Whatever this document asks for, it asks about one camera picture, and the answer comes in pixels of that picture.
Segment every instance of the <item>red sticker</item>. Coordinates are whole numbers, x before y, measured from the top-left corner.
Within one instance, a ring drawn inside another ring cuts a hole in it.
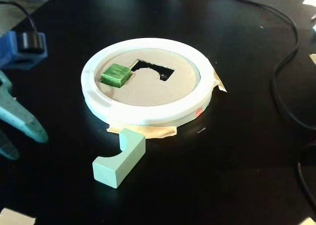
[[[202,106],[199,109],[197,109],[196,117],[198,117],[200,114],[202,114]]]

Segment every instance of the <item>black cord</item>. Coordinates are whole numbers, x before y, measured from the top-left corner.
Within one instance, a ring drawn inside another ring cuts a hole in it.
[[[283,13],[282,11],[270,6],[270,5],[266,5],[263,3],[259,3],[259,2],[255,2],[252,0],[236,0],[236,1],[240,1],[243,3],[247,3],[247,4],[251,4],[251,5],[255,5],[261,8],[264,8],[266,10],[268,10],[269,12],[273,13],[274,15],[282,18],[287,24],[289,24],[293,30],[294,36],[295,36],[295,46],[293,48],[293,50],[291,50],[282,60],[280,60],[276,66],[274,67],[274,71],[272,74],[272,78],[271,78],[271,93],[272,96],[275,100],[276,106],[278,108],[278,110],[287,115],[292,121],[294,121],[295,123],[297,123],[298,125],[300,125],[302,128],[307,129],[307,130],[312,130],[315,131],[316,130],[316,126],[313,125],[309,125],[304,123],[302,120],[300,120],[296,115],[293,114],[293,112],[287,107],[287,105],[284,103],[280,92],[278,90],[277,87],[277,76],[278,73],[283,69],[283,67],[294,58],[294,56],[296,55],[299,46],[300,46],[300,37],[299,37],[299,33],[298,33],[298,28],[296,26],[296,23],[294,22],[294,20],[289,17],[288,15],[286,15],[285,13]],[[313,209],[316,212],[316,200],[314,198],[314,196],[312,195],[311,191],[309,190],[305,179],[303,177],[303,173],[302,173],[302,168],[301,168],[301,155],[308,149],[311,147],[316,146],[316,141],[313,141],[309,144],[307,144],[305,147],[303,147],[299,153],[298,153],[298,159],[297,159],[297,172],[298,172],[298,178],[299,181],[303,187],[303,190],[305,192],[305,195],[307,196],[307,199],[309,200],[309,202],[311,203]]]
[[[312,208],[316,211],[316,200],[306,184],[306,181],[304,179],[303,172],[302,172],[302,166],[301,166],[302,157],[312,147],[316,147],[316,140],[306,144],[304,147],[300,149],[300,151],[298,152],[298,157],[297,157],[296,170],[297,170],[298,179],[303,188],[305,196],[308,199],[309,203],[311,204]]]
[[[236,0],[243,3],[255,5],[261,8],[264,8],[268,10],[269,12],[273,13],[274,15],[277,15],[278,17],[282,18],[287,24],[289,24],[293,30],[294,36],[295,36],[295,46],[292,51],[290,51],[274,68],[273,75],[271,78],[271,92],[272,96],[276,102],[276,106],[280,112],[287,115],[290,119],[292,119],[295,123],[300,125],[301,127],[308,129],[308,130],[316,130],[316,126],[308,125],[301,121],[296,115],[293,114],[293,112],[287,107],[287,105],[284,103],[280,92],[277,87],[277,75],[280,72],[280,70],[288,63],[297,53],[299,46],[300,46],[300,37],[298,33],[298,28],[294,20],[283,13],[282,11],[276,9],[273,6],[266,5],[263,3],[255,2],[252,0]]]
[[[32,16],[27,12],[27,10],[21,6],[20,4],[18,4],[17,2],[14,2],[14,1],[1,1],[0,0],[0,4],[7,4],[7,5],[13,5],[13,6],[16,6],[17,8],[19,8],[25,15],[26,17],[28,18],[31,26],[32,26],[32,29],[37,32],[37,28],[36,28],[36,24],[35,24],[35,21],[33,20]]]

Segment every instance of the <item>mint green block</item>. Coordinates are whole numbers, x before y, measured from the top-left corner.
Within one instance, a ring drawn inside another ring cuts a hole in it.
[[[145,146],[145,136],[123,129],[119,133],[122,152],[114,157],[97,157],[92,163],[94,179],[116,189],[145,154]]]
[[[101,76],[101,82],[120,88],[131,76],[129,68],[113,63]]]

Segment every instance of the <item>beige tape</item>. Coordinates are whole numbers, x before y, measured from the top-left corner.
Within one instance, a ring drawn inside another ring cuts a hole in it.
[[[111,124],[107,129],[110,133],[120,133],[123,129],[129,129],[134,132],[140,133],[145,136],[145,138],[164,138],[169,136],[174,136],[177,134],[177,127],[152,127],[152,126],[137,126],[114,123]]]

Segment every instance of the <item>black table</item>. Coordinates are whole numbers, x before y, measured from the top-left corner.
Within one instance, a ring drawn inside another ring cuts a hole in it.
[[[316,49],[316,9],[303,0],[256,1],[298,24],[301,48],[279,87],[297,115],[316,122],[316,67],[308,56]],[[0,209],[36,217],[39,225],[297,225],[315,218],[293,171],[297,147],[315,134],[284,120],[269,92],[274,65],[294,44],[282,20],[234,0],[50,0],[34,18],[49,57],[31,71],[5,73],[50,142],[37,144],[0,123],[21,153],[17,162],[0,158]],[[144,157],[112,189],[93,179],[92,161],[118,154],[119,137],[86,106],[80,74],[97,51],[141,37],[197,48],[229,93],[215,89],[207,110],[177,136],[147,140]],[[316,193],[309,165],[304,173]]]

